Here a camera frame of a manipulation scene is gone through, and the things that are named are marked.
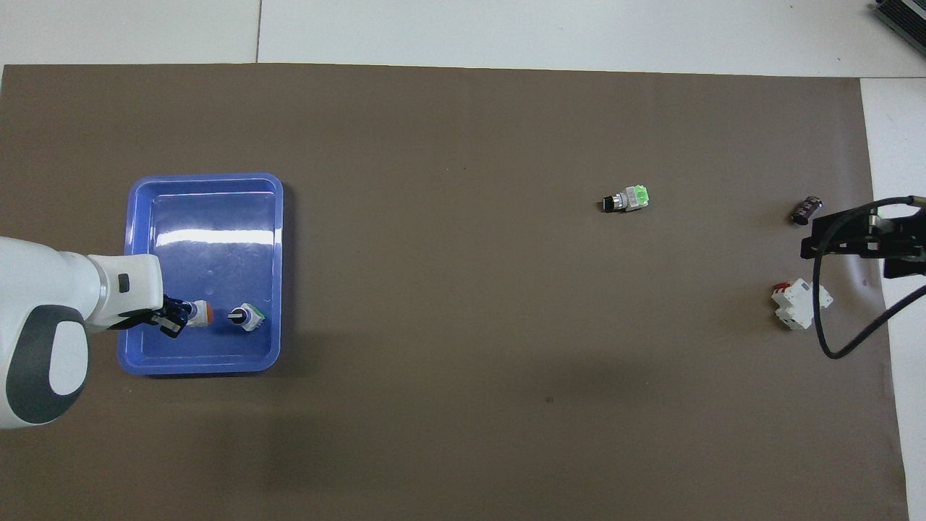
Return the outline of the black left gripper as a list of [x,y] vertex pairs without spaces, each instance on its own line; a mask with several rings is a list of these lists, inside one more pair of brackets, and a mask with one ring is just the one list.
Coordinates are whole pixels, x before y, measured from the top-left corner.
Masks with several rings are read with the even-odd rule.
[[189,320],[190,316],[191,303],[189,301],[173,299],[165,295],[161,309],[133,310],[119,314],[120,321],[116,323],[116,330],[123,331],[133,329],[140,324],[152,324],[152,326],[159,327],[162,334],[176,339],[182,333],[183,321],[176,322],[175,320]]

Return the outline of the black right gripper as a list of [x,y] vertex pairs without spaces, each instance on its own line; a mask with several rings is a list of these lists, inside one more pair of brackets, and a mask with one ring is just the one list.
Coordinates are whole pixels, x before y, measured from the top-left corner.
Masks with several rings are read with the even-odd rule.
[[824,235],[844,216],[850,218],[831,235],[824,254],[857,255],[885,258],[883,277],[899,279],[925,276],[925,208],[912,205],[916,211],[909,216],[884,218],[883,205],[864,212],[841,211],[810,220],[810,235],[801,241],[799,256],[812,260],[817,255]]

